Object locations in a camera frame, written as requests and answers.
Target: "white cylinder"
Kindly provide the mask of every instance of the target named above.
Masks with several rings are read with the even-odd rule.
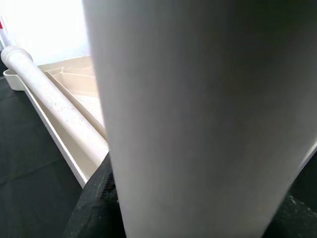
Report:
[[[30,54],[24,49],[9,46],[2,52],[1,60],[8,68],[16,71],[94,164],[99,166],[108,153],[106,141],[33,63]]]

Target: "white pipe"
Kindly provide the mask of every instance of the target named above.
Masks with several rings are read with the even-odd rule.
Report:
[[[16,71],[94,164],[99,166],[109,151],[106,141],[33,63],[30,54],[24,49],[9,46],[2,51],[1,59],[8,68]]]

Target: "white wall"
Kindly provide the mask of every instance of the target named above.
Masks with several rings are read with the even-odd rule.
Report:
[[[37,65],[89,54],[80,0],[2,0],[1,4],[10,37]]]

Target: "pvc pipe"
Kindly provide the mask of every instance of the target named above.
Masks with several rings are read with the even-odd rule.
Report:
[[[313,4],[83,3],[127,238],[260,238],[316,147]]]
[[[24,49],[9,46],[2,51],[1,59],[8,68],[15,70],[94,164],[99,166],[108,153],[106,141],[33,63],[30,54]]]

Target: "white tube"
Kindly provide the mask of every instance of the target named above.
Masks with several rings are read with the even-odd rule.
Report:
[[[108,153],[106,141],[33,63],[30,54],[24,49],[9,46],[2,51],[1,59],[8,68],[16,71],[94,164],[99,166]]]

